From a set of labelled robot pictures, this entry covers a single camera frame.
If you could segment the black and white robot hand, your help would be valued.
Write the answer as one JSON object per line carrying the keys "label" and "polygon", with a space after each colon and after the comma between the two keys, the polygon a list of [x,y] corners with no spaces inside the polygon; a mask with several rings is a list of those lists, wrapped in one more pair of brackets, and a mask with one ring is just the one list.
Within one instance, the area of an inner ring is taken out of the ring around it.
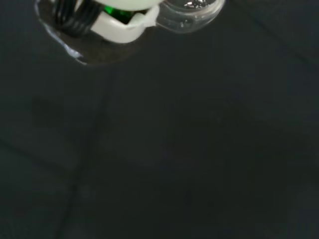
{"label": "black and white robot hand", "polygon": [[57,28],[72,37],[95,33],[103,39],[126,44],[154,27],[161,0],[53,0]]}

